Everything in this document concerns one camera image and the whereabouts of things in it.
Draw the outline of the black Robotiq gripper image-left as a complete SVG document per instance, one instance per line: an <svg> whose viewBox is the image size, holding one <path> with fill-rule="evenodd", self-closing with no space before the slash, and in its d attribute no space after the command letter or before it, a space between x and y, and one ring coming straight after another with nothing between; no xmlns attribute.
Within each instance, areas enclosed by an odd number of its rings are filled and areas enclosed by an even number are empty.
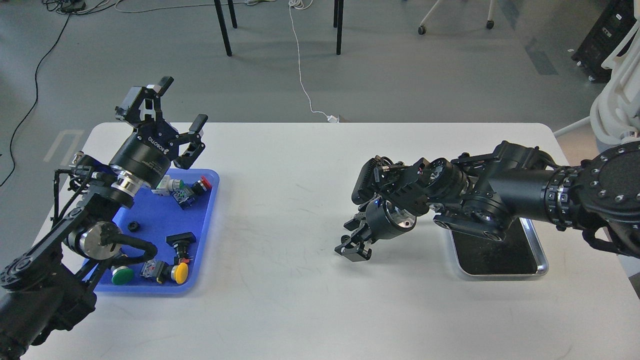
<svg viewBox="0 0 640 360"><path fill-rule="evenodd" d="M188 132L180 134L163 118L161 98L173 82L172 76L164 76L158 84L133 86L115 107L115 119L134 130L109 166L116 172L128 171L151 188L158 186L172 160L177 168L188 170L206 147L201 132L208 115L198 114ZM179 146L185 144L178 156Z"/></svg>

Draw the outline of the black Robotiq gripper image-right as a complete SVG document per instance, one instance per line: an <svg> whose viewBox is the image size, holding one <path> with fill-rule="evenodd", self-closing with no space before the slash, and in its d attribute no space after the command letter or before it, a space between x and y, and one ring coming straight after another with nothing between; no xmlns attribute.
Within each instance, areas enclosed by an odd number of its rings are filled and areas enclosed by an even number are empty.
<svg viewBox="0 0 640 360"><path fill-rule="evenodd" d="M359 212L343 224L350 231L350 243L339 244L334 251L351 262L368 261L372 255L371 242L394 239L413 230L417 218L388 200L374 199L365 213Z"/></svg>

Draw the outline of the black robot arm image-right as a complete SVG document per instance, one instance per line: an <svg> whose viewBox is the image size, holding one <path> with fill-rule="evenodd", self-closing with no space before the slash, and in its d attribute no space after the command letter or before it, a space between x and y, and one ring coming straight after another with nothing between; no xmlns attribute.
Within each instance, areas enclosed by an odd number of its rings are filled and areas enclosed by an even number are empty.
<svg viewBox="0 0 640 360"><path fill-rule="evenodd" d="M414 164L370 158L351 200L358 212L343 224L334 248L352 262L371 258L370 246L393 239L434 211L450 231L502 242L517 218L582 231L594 249L638 258L639 143L606 149L579 166L560 166L538 146L502 141L492 153L420 158Z"/></svg>

